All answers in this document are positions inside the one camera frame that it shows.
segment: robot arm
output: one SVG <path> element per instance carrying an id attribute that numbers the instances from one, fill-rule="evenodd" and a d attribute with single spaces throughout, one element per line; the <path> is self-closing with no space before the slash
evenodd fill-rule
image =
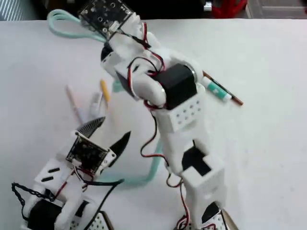
<path id="1" fill-rule="evenodd" d="M 168 170 L 182 178 L 187 191 L 189 210 L 177 229 L 189 222 L 196 229 L 204 228 L 223 207 L 226 189 L 224 163 L 208 150 L 201 67 L 195 60 L 163 47 L 120 0 L 91 1 L 80 15 L 108 39 L 102 67 L 120 80 L 135 100 L 144 100 L 157 121 Z M 103 202 L 98 205 L 84 193 L 84 179 L 80 179 L 76 167 L 90 171 L 87 175 L 94 180 L 123 152 L 129 135 L 105 149 L 83 133 L 74 132 L 67 146 L 35 178 L 34 189 L 39 196 L 32 195 L 25 204 L 21 201 L 27 218 L 23 228 L 39 230 L 43 224 L 50 229 L 68 230 L 81 212 L 75 229 L 91 230 L 88 225 Z M 49 197 L 51 202 L 46 201 L 46 193 L 56 194 Z"/>
<path id="2" fill-rule="evenodd" d="M 169 170 L 186 187 L 187 222 L 201 229 L 224 206 L 226 193 L 224 163 L 208 150 L 203 72 L 195 60 L 163 47 L 143 28 L 136 14 L 122 26 L 125 33 L 146 41 L 150 49 L 115 34 L 109 40 L 112 51 L 101 65 L 135 100 L 149 102 L 153 108 Z"/>

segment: black circuit board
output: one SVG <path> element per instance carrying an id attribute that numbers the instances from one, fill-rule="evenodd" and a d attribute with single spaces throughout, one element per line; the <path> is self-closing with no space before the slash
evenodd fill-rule
<path id="1" fill-rule="evenodd" d="M 109 40 L 132 13 L 121 0 L 91 0 L 80 10 L 79 15 Z"/>
<path id="2" fill-rule="evenodd" d="M 73 159 L 82 163 L 81 167 L 91 173 L 95 173 L 105 158 L 107 151 L 92 143 L 91 141 L 78 136 L 68 153 L 66 160 Z"/>

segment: chain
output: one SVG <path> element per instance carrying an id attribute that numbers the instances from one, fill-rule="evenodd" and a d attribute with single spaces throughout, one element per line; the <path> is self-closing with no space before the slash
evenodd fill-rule
<path id="1" fill-rule="evenodd" d="M 20 195 L 20 193 L 16 190 L 16 187 L 17 188 L 20 188 L 28 193 L 30 193 L 31 195 L 35 195 L 37 196 L 38 198 L 44 198 L 44 199 L 48 199 L 50 202 L 53 202 L 56 197 L 52 194 L 52 193 L 49 193 L 49 195 L 45 195 L 45 194 L 41 194 L 39 193 L 38 191 L 35 191 L 33 189 L 30 189 L 30 188 L 27 188 L 21 184 L 18 184 L 18 183 L 12 183 L 12 191 L 15 193 L 15 195 L 17 196 L 21 206 L 22 206 L 22 211 L 21 211 L 21 215 L 23 217 L 24 220 L 27 220 L 28 221 L 28 218 L 24 216 L 24 205 L 25 205 L 25 200 L 22 198 L 22 196 Z"/>

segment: green marker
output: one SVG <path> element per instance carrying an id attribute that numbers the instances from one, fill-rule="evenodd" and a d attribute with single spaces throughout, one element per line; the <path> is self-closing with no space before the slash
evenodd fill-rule
<path id="1" fill-rule="evenodd" d="M 220 86 L 215 84 L 212 80 L 207 77 L 202 79 L 202 83 L 206 89 L 210 90 L 215 96 L 221 99 L 223 102 L 228 102 L 231 99 L 231 95 L 223 90 Z"/>

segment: mint green cable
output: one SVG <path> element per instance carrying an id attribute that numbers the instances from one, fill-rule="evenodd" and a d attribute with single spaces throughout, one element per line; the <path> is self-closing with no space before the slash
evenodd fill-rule
<path id="1" fill-rule="evenodd" d="M 161 153 L 162 152 L 162 142 L 161 139 L 158 141 L 158 144 L 156 146 L 155 153 Z M 117 178 L 124 178 L 125 181 L 123 184 L 129 185 L 129 186 L 140 186 L 140 185 L 146 185 L 150 181 L 153 180 L 154 176 L 156 175 L 158 171 L 158 166 L 161 161 L 161 157 L 153 157 L 152 164 L 150 166 L 150 170 L 147 175 L 144 176 L 134 176 L 134 177 L 126 177 L 125 175 L 115 175 L 108 173 L 107 170 L 101 175 L 99 180 L 104 182 L 111 182 L 117 180 Z"/>
<path id="2" fill-rule="evenodd" d="M 105 42 L 106 40 L 97 32 L 91 32 L 88 33 L 71 33 L 66 31 L 61 31 L 55 28 L 54 22 L 57 20 L 64 20 L 64 21 L 70 21 L 81 25 L 81 20 L 73 16 L 72 14 L 68 13 L 64 10 L 53 10 L 51 11 L 47 16 L 47 21 L 49 24 L 49 29 L 52 33 L 54 33 L 57 36 L 65 37 L 65 38 L 91 38 L 94 40 L 97 40 L 98 42 Z"/>
<path id="3" fill-rule="evenodd" d="M 47 16 L 47 21 L 49 24 L 49 29 L 52 33 L 54 33 L 57 36 L 60 37 L 65 37 L 65 38 L 91 38 L 94 40 L 97 40 L 99 42 L 105 42 L 106 40 L 99 35 L 98 33 L 95 32 L 90 32 L 90 33 L 70 33 L 70 32 L 65 32 L 61 30 L 57 30 L 54 26 L 54 22 L 57 20 L 64 20 L 64 21 L 70 21 L 77 23 L 81 25 L 81 20 L 73 16 L 72 14 L 68 13 L 67 11 L 64 10 L 53 10 L 51 11 L 48 16 Z M 113 84 L 113 92 L 120 92 L 123 91 L 123 88 L 120 84 L 119 81 L 114 81 Z M 162 152 L 162 142 L 161 140 L 158 141 L 155 153 L 161 153 Z M 100 179 L 104 181 L 114 181 L 114 178 L 125 178 L 124 184 L 126 185 L 133 185 L 133 186 L 139 186 L 139 185 L 145 185 L 149 183 L 154 176 L 156 175 L 158 171 L 158 166 L 160 163 L 161 158 L 160 157 L 154 157 L 152 160 L 152 164 L 150 167 L 150 170 L 147 175 L 143 176 L 135 176 L 135 177 L 130 177 L 126 178 L 123 175 L 114 175 L 114 174 L 108 174 L 107 172 L 104 172 L 103 175 L 100 177 Z"/>
<path id="4" fill-rule="evenodd" d="M 113 82 L 112 92 L 113 93 L 118 93 L 118 92 L 121 92 L 121 91 L 124 91 L 124 89 L 123 89 L 120 81 L 119 80 L 115 80 Z M 159 139 L 154 153 L 161 154 L 162 153 L 162 146 L 163 146 L 162 141 L 161 141 L 161 139 Z M 126 185 L 133 185 L 133 186 L 146 185 L 156 175 L 156 173 L 158 171 L 158 166 L 159 166 L 160 161 L 161 161 L 161 157 L 153 157 L 153 161 L 152 161 L 152 164 L 150 166 L 150 170 L 149 170 L 147 175 L 126 178 L 124 175 L 110 174 L 106 170 L 102 174 L 100 179 L 102 181 L 115 181 L 118 178 L 119 179 L 124 178 L 125 179 L 124 184 L 126 184 Z"/>

